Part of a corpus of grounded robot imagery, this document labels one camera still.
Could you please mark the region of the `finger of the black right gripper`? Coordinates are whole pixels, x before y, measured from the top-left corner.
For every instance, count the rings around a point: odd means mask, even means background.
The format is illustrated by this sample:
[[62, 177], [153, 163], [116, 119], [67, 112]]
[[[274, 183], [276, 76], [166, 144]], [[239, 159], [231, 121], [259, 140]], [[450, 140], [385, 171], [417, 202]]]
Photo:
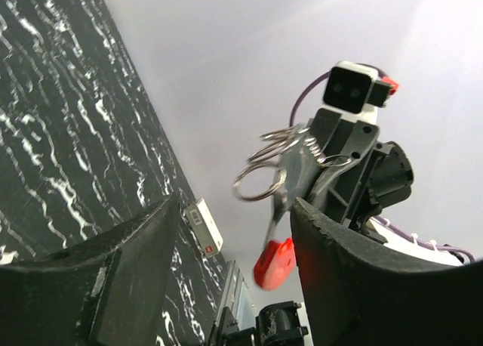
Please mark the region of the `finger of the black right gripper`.
[[324, 149], [328, 160], [305, 200], [318, 210], [349, 210], [356, 205], [379, 133], [376, 125], [340, 121]]
[[319, 147], [324, 150], [330, 143], [341, 119], [341, 114], [321, 108], [310, 122], [309, 133], [316, 139]]

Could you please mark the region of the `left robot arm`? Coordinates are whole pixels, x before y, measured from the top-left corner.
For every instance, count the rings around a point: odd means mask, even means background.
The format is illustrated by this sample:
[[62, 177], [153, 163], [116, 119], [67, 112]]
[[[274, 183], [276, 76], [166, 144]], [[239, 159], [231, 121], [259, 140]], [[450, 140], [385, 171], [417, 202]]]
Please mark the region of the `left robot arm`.
[[[3, 345], [153, 345], [182, 222], [169, 196], [62, 252], [1, 268]], [[264, 307], [239, 330], [227, 311], [209, 345], [480, 345], [482, 264], [452, 267], [347, 230], [303, 200], [291, 214], [308, 323]]]

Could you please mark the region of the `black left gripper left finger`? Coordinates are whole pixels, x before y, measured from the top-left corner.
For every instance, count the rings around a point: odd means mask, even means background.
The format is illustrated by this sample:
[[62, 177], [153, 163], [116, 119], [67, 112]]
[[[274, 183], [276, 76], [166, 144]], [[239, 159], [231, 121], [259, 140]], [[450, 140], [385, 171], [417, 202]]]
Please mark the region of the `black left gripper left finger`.
[[1, 268], [3, 345], [154, 345], [178, 198], [40, 261]]

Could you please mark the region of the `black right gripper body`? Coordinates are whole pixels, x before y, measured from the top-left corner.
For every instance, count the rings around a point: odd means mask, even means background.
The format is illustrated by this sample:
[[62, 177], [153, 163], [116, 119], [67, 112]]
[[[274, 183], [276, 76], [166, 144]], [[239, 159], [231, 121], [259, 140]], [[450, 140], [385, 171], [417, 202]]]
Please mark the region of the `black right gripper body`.
[[381, 142], [378, 137], [362, 178], [360, 199], [349, 210], [339, 211], [339, 223], [361, 223], [405, 201], [413, 182], [414, 172], [404, 150], [396, 142]]

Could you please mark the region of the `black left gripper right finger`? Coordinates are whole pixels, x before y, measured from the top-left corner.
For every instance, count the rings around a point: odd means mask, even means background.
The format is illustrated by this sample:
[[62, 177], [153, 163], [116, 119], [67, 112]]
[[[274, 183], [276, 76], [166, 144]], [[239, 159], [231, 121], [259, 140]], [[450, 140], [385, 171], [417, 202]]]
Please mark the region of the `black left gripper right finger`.
[[316, 345], [480, 345], [482, 264], [389, 249], [297, 199], [291, 232]]

